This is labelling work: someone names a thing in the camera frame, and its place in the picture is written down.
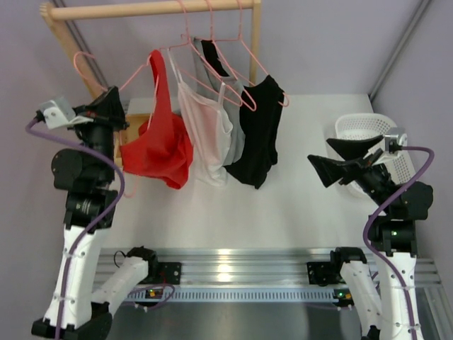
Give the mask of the red tank top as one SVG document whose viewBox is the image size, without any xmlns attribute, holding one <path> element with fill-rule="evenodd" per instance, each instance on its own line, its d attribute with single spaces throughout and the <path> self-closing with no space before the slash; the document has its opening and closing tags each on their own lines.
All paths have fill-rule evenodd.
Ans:
<svg viewBox="0 0 453 340">
<path fill-rule="evenodd" d="M 139 137 L 120 146 L 123 169 L 136 176 L 160 179 L 172 189 L 188 181 L 193 145 L 183 119 L 172 111 L 164 57 L 158 50 L 149 55 L 156 85 L 151 120 L 139 127 Z"/>
</svg>

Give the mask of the white camisole top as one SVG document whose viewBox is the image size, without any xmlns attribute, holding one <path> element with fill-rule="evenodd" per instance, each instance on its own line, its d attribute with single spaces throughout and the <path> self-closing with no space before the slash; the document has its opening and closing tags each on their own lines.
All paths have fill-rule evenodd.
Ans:
<svg viewBox="0 0 453 340">
<path fill-rule="evenodd" d="M 178 82 L 180 111 L 194 147 L 194 172 L 197 179 L 216 187 L 225 186 L 227 172 L 223 167 L 231 147 L 233 125 L 223 108 L 225 83 L 214 101 L 192 90 L 182 79 L 171 52 L 167 52 Z"/>
</svg>

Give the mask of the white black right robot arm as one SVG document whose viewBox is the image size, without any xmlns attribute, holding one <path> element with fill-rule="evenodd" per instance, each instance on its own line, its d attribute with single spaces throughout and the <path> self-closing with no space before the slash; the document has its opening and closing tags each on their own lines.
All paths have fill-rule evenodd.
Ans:
<svg viewBox="0 0 453 340">
<path fill-rule="evenodd" d="M 366 140 L 329 138 L 326 142 L 342 159 L 308 156 L 322 184 L 346 186 L 355 182 L 377 204 L 362 238 L 373 254 L 379 281 L 374 282 L 364 252 L 355 247 L 333 250 L 329 272 L 347 285 L 363 339 L 422 339 L 415 292 L 415 224 L 428 218 L 433 204 L 432 186 L 419 178 L 432 164 L 435 153 L 419 147 L 427 153 L 427 160 L 407 182 L 397 184 L 382 159 L 412 149 L 404 144 L 402 133 Z"/>
</svg>

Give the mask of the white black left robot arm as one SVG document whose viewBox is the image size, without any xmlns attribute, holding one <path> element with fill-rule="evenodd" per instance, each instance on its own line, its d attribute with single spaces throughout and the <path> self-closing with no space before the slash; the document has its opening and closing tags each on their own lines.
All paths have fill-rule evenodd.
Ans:
<svg viewBox="0 0 453 340">
<path fill-rule="evenodd" d="M 73 107 L 58 97 L 43 103 L 26 132 L 62 145 L 51 171 L 56 189 L 67 195 L 64 246 L 59 274 L 45 314 L 31 332 L 43 339 L 106 339 L 117 310 L 127 297 L 146 293 L 153 302 L 138 308 L 163 307 L 176 293 L 179 263 L 161 263 L 155 251 L 134 247 L 116 272 L 94 288 L 101 249 L 113 224 L 123 190 L 113 190 L 123 173 L 114 161 L 114 134 L 128 127 L 118 88 L 111 86 L 90 104 Z"/>
</svg>

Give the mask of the black tank top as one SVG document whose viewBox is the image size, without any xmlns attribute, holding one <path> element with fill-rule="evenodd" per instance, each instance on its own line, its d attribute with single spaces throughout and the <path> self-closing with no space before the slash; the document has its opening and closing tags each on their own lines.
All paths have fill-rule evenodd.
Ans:
<svg viewBox="0 0 453 340">
<path fill-rule="evenodd" d="M 221 79 L 216 69 L 197 53 L 211 73 Z M 258 189 L 264 184 L 271 167 L 277 163 L 276 140 L 282 115 L 281 103 L 285 100 L 284 91 L 270 75 L 255 86 L 243 86 L 242 94 L 226 86 L 239 98 L 239 102 L 234 104 L 240 107 L 245 145 L 241 158 L 224 167 L 242 184 Z"/>
</svg>

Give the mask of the grey tank top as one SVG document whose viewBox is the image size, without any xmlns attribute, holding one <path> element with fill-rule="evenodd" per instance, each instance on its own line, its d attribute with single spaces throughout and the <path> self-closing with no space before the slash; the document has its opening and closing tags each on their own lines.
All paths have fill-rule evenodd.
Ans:
<svg viewBox="0 0 453 340">
<path fill-rule="evenodd" d="M 215 75 L 213 75 L 198 53 L 193 52 L 195 75 L 197 79 L 212 89 L 210 91 L 205 86 L 198 84 L 196 90 L 197 93 L 216 101 L 218 99 L 217 92 L 219 92 L 222 82 L 226 84 L 223 108 L 226 111 L 229 121 L 233 125 L 231 131 L 231 146 L 224 161 L 224 166 L 229 166 L 241 158 L 245 145 L 245 134 L 240 124 L 240 107 L 234 104 L 239 102 L 239 98 L 227 87 L 227 85 L 229 85 L 238 94 L 243 93 L 243 85 L 238 79 L 231 76 L 222 66 L 222 63 L 219 61 L 217 49 L 210 40 L 202 40 L 192 37 L 192 42 L 197 51 L 214 69 L 216 69 L 218 75 L 221 77 L 221 79 L 218 79 Z"/>
</svg>

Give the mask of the wooden clothes rack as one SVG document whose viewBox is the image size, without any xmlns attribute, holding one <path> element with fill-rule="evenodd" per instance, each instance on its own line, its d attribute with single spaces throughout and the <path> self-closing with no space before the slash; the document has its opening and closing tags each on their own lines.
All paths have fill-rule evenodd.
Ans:
<svg viewBox="0 0 453 340">
<path fill-rule="evenodd" d="M 252 1 L 245 1 L 246 9 Z M 235 11 L 236 1 L 156 1 L 131 4 L 106 4 L 92 6 L 61 7 L 61 1 L 49 1 L 40 5 L 40 15 L 58 40 L 64 53 L 73 63 L 87 88 L 91 98 L 102 92 L 103 85 L 94 84 L 97 80 L 93 67 L 88 63 L 88 52 L 76 39 L 68 22 L 88 19 L 127 18 L 138 16 L 158 16 L 167 14 L 201 13 L 209 11 Z"/>
</svg>

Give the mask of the aluminium corner post right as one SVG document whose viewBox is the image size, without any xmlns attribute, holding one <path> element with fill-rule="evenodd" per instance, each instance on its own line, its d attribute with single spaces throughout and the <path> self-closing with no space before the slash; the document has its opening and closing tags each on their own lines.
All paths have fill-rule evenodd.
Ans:
<svg viewBox="0 0 453 340">
<path fill-rule="evenodd" d="M 415 32 L 433 3 L 433 0 L 417 1 L 412 14 L 410 15 L 407 23 L 404 25 L 401 34 L 399 35 L 395 45 L 392 47 L 389 56 L 379 71 L 376 81 L 368 93 L 370 103 L 374 103 L 376 97 L 379 95 L 379 92 L 383 89 L 385 83 L 388 81 L 391 73 L 396 68 L 398 61 L 403 57 L 405 49 L 410 44 Z"/>
</svg>

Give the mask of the aluminium mounting rail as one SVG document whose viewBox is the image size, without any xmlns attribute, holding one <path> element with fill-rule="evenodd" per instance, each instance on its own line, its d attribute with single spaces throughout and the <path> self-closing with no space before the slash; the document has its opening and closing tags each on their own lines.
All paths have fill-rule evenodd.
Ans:
<svg viewBox="0 0 453 340">
<path fill-rule="evenodd" d="M 101 251 L 95 285 L 117 270 L 116 249 Z M 328 261 L 330 249 L 157 249 L 159 261 L 181 262 L 181 286 L 305 286 L 309 284 L 307 262 Z M 418 287 L 441 286 L 432 259 L 418 259 Z"/>
</svg>

